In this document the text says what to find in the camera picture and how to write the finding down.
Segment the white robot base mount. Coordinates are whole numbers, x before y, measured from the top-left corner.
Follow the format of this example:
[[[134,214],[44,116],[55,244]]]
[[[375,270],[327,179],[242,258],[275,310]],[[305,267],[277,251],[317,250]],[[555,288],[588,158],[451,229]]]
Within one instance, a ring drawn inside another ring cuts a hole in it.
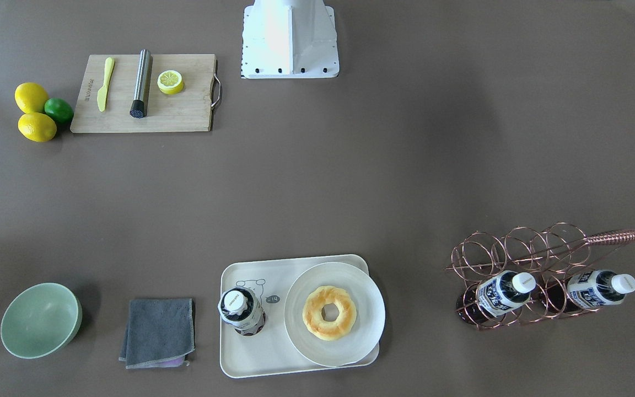
[[[335,11],[323,1],[255,1],[244,8],[245,79],[335,78]]]

